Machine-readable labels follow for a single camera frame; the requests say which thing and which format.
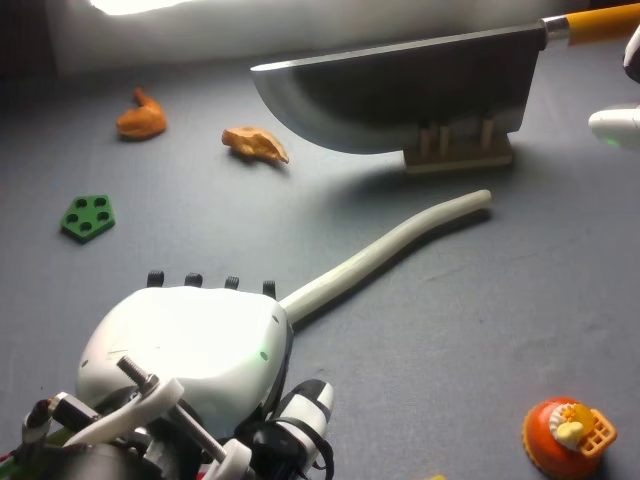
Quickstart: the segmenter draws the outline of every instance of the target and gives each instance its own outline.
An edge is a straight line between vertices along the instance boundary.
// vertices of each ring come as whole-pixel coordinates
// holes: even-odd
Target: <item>wooden stand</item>
[[[420,149],[405,150],[407,173],[434,173],[509,165],[513,151],[506,134],[494,135],[493,120],[485,119],[478,141],[451,140],[447,125],[420,132]]]

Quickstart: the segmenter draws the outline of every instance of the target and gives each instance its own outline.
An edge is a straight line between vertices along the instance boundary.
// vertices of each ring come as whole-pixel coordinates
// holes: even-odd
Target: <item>white robotic hand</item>
[[[640,27],[624,52],[623,67],[633,81],[640,83]],[[598,139],[614,147],[640,150],[640,103],[613,105],[594,113],[589,126]]]

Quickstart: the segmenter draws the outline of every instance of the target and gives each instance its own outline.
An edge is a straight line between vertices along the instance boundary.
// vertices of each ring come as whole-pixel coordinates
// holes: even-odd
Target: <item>gray table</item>
[[[9,89],[0,120],[0,440],[38,399],[73,391],[80,354],[150,269],[280,296],[435,203],[490,189],[493,218],[423,243],[299,332],[288,384],[336,388],[338,479],[536,479],[520,445],[536,402],[571,395],[619,427],[603,478],[640,478],[640,161],[600,145],[590,113],[638,99],[622,43],[545,52],[511,171],[403,175],[399,153],[324,150],[260,101],[248,63],[147,68]],[[134,86],[170,128],[117,141]],[[281,139],[285,168],[245,164],[225,127]],[[80,194],[117,224],[85,246],[58,233]]]

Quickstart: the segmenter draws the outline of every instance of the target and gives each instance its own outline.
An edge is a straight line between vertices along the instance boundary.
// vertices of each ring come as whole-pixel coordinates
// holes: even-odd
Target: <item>green toy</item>
[[[74,198],[60,221],[62,232],[80,243],[87,243],[115,224],[111,201],[106,195]]]

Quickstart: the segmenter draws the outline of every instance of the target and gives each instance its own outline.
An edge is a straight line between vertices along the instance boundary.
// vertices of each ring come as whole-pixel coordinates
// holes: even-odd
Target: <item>gray wall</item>
[[[580,10],[588,4],[588,0],[195,0],[109,16],[89,0],[47,2],[63,75],[477,31]]]

